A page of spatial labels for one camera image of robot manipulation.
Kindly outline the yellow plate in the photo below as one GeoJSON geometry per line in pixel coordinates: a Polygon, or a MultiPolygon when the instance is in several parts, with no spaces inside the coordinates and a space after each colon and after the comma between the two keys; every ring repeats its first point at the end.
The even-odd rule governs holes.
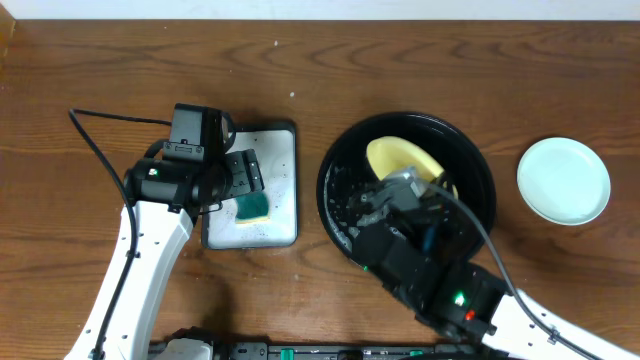
{"type": "Polygon", "coordinates": [[[427,183],[436,184],[458,198],[452,180],[444,168],[425,150],[400,137],[384,136],[368,143],[366,158],[381,181],[400,180],[418,197],[426,191],[427,183]]]}

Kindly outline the green yellow sponge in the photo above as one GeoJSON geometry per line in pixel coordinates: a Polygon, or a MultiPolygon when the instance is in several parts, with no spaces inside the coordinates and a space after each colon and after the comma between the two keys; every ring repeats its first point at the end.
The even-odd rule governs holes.
{"type": "Polygon", "coordinates": [[[235,222],[248,224],[265,221],[269,218],[270,205],[264,192],[254,192],[235,198],[237,211],[235,222]]]}

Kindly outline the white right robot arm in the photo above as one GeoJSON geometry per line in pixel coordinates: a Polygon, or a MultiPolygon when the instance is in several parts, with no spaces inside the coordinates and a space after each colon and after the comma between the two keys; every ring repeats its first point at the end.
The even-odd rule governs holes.
{"type": "Polygon", "coordinates": [[[521,359],[631,359],[633,353],[562,319],[500,273],[421,250],[438,225],[491,240],[473,212],[452,194],[365,192],[349,201],[360,232],[352,258],[378,277],[418,321],[451,339],[477,341],[521,359]]]}

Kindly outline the light green plate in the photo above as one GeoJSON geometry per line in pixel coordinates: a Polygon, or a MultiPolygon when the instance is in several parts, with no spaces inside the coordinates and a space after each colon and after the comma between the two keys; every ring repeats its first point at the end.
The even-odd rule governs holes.
{"type": "Polygon", "coordinates": [[[519,161],[516,180],[533,212],[564,226],[594,220],[611,196],[610,175],[602,159],[585,144],[565,137],[531,145],[519,161]]]}

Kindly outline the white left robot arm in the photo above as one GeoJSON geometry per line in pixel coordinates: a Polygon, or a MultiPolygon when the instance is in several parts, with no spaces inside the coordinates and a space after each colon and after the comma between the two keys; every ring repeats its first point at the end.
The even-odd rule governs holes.
{"type": "Polygon", "coordinates": [[[143,158],[128,170],[116,247],[70,359],[144,359],[169,276],[201,211],[263,190],[252,149],[211,163],[143,158]]]}

